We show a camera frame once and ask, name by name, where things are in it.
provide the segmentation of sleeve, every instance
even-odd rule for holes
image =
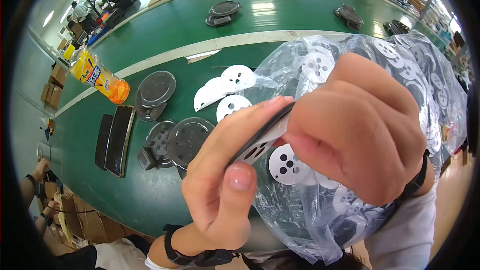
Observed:
[[[434,243],[436,187],[405,201],[384,227],[365,239],[374,270],[427,267]]]

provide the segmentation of black rubber gasket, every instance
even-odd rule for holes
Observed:
[[[261,129],[259,129],[251,138],[248,140],[245,145],[243,145],[239,151],[233,156],[233,158],[228,162],[225,169],[233,164],[238,157],[240,157],[247,149],[249,149],[252,145],[254,145],[263,135],[267,133],[269,129],[271,129],[277,122],[279,122],[283,117],[285,117],[290,111],[292,110],[295,102],[289,103],[279,112],[277,112],[270,120],[265,123]]]

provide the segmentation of clear plastic bag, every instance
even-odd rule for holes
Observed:
[[[410,91],[418,104],[421,129],[427,137],[430,160],[438,176],[443,162],[440,124],[445,118],[436,108],[429,74],[417,64],[415,55],[405,44],[391,44],[364,35],[349,35],[342,41],[309,36],[285,42],[257,67],[255,74],[261,79],[257,79],[255,86],[240,94],[252,104],[277,95],[293,96],[298,100],[325,83],[345,52],[357,53],[379,64]],[[442,65],[442,73],[449,77],[447,65]],[[448,105],[454,105],[450,109],[456,111],[459,119],[464,119],[466,106],[463,106],[462,94],[458,93],[454,82],[447,88],[449,94],[455,94],[449,97]],[[466,130],[463,122],[458,121],[456,125],[449,138],[455,144],[465,140],[463,132]],[[365,204],[351,190],[313,169],[300,183],[280,184],[268,170],[273,150],[253,164],[258,179],[254,206],[273,234],[312,264],[318,260],[326,265],[337,261],[342,257],[342,248],[373,234],[397,208],[397,202],[381,207]]]
[[[417,30],[395,35],[389,42],[408,49],[427,78],[439,114],[442,145],[453,156],[467,137],[467,94],[455,77],[451,63]]]

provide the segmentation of black smartphone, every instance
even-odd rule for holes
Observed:
[[[135,108],[130,105],[118,105],[113,116],[106,145],[105,170],[110,171],[117,177],[123,177],[125,155],[134,116]]]
[[[98,130],[98,138],[96,139],[95,165],[102,170],[105,170],[105,156],[107,154],[107,144],[109,142],[112,121],[112,115],[103,115],[100,129]]]

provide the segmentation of worker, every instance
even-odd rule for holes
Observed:
[[[45,177],[47,171],[49,170],[50,162],[48,159],[41,159],[35,166],[32,174],[28,174],[25,178],[22,179],[20,182],[20,191],[21,196],[23,197],[23,203],[26,209],[32,203],[33,197],[35,195],[35,189],[37,185],[42,181]],[[58,214],[58,210],[60,209],[60,203],[50,200],[47,207],[40,213],[40,217],[38,217],[35,222],[35,228],[38,233],[43,236],[47,226],[50,226],[53,222],[53,215]]]
[[[273,115],[291,102],[291,96],[277,96],[218,123],[190,162],[182,181],[193,223],[170,229],[167,239],[156,239],[146,266],[158,270],[193,265],[192,260],[206,250],[236,250],[247,242],[256,172],[242,162],[227,164]],[[346,53],[325,84],[296,102],[287,131],[276,143],[289,143],[310,168],[342,183],[366,203],[386,204],[403,196],[410,182],[419,185],[405,194],[405,201],[393,217],[365,239],[374,270],[424,269],[429,261],[436,193],[418,113],[411,93],[384,69],[359,55]],[[350,254],[328,267],[321,260],[311,265],[289,249],[243,254],[242,258],[250,270],[364,267]]]
[[[84,31],[90,32],[96,27],[96,24],[85,4],[77,4],[76,1],[73,1],[71,7],[73,8],[73,12],[71,13],[73,21],[79,23]]]

